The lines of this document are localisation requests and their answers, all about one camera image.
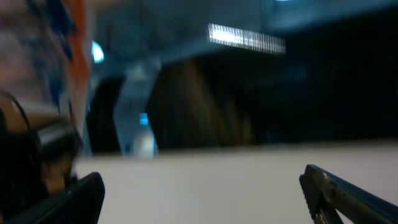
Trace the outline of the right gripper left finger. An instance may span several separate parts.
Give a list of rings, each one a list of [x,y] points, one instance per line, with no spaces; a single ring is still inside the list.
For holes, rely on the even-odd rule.
[[[101,175],[92,172],[63,192],[4,216],[8,224],[97,224],[105,196]]]

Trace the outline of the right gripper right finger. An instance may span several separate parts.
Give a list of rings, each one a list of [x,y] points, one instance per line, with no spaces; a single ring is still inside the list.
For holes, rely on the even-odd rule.
[[[397,224],[396,205],[318,166],[307,165],[299,182],[314,223],[342,223],[342,213],[355,224]]]

